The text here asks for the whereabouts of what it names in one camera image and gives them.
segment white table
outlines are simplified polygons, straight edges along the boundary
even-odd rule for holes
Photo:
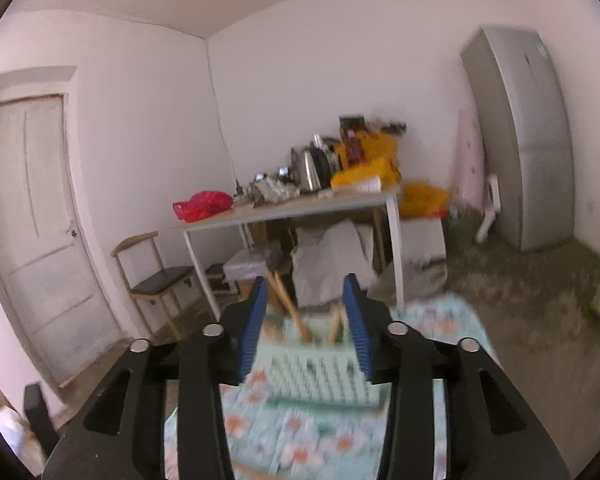
[[[235,207],[229,209],[229,211],[225,211],[198,222],[193,222],[191,224],[183,223],[181,229],[183,229],[184,239],[187,243],[187,248],[189,249],[191,261],[193,262],[196,274],[200,280],[200,285],[204,290],[216,319],[220,319],[220,307],[211,291],[211,286],[206,278],[205,269],[202,264],[200,264],[200,260],[196,256],[196,252],[191,245],[191,238],[189,236],[191,232],[202,231],[204,229],[238,226],[240,228],[240,234],[242,235],[242,241],[244,242],[245,247],[247,247],[248,242],[244,234],[244,227],[251,223],[282,218],[297,218],[300,216],[324,214],[336,211],[352,211],[356,209],[378,207],[381,205],[386,206],[389,219],[391,247],[394,256],[395,297],[397,304],[403,304],[402,244],[400,243],[400,215],[398,214],[399,194],[400,187],[395,186],[379,193],[348,193],[328,198],[318,198],[316,195],[303,196],[282,204],[264,205],[256,208],[254,208],[253,205]]]

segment refrigerator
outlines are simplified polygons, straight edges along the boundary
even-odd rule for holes
[[[573,151],[554,66],[533,30],[485,25],[462,50],[502,211],[495,229],[520,251],[573,235]]]

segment white door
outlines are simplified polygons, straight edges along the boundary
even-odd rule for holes
[[[62,98],[0,104],[0,280],[61,384],[120,338],[75,221]]]

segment wooden chair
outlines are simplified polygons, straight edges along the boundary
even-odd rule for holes
[[[122,280],[125,282],[126,290],[129,293],[129,297],[136,304],[136,309],[142,318],[142,322],[144,322],[144,326],[152,333],[151,327],[146,320],[146,317],[142,313],[140,306],[138,305],[138,300],[148,300],[151,304],[158,303],[164,312],[164,315],[167,319],[167,323],[171,327],[171,331],[176,339],[180,339],[180,333],[178,329],[176,329],[175,324],[173,323],[173,319],[171,318],[169,311],[167,309],[166,304],[164,303],[163,297],[165,294],[170,294],[173,298],[173,302],[176,304],[178,311],[182,311],[180,306],[180,302],[176,297],[174,292],[174,288],[179,283],[186,282],[190,280],[193,273],[195,272],[194,267],[164,267],[164,263],[162,262],[162,258],[160,257],[160,253],[158,252],[158,247],[155,245],[155,237],[157,237],[158,231],[153,231],[151,233],[145,233],[143,235],[131,236],[122,240],[116,247],[111,251],[111,256],[116,261],[116,265],[120,270],[120,275],[122,276]],[[122,263],[120,262],[120,253],[130,249],[142,243],[146,240],[151,240],[151,247],[154,250],[155,259],[158,261],[158,265],[160,266],[160,270],[155,274],[152,274],[147,279],[142,280],[142,282],[138,283],[136,286],[131,287],[129,285],[129,280],[126,277],[125,269],[122,267]]]

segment metal bolt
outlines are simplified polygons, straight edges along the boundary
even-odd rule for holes
[[[389,323],[386,329],[389,331],[390,334],[393,335],[405,335],[409,330],[409,327],[401,321],[394,321]]]
[[[480,343],[471,337],[466,337],[460,342],[460,348],[465,352],[477,352],[480,349]]]
[[[208,324],[202,329],[202,333],[208,337],[219,336],[222,332],[224,332],[224,328],[218,323]]]
[[[148,339],[136,339],[131,343],[129,350],[135,354],[141,354],[142,352],[146,351],[149,346],[151,346],[151,343],[149,343]]]

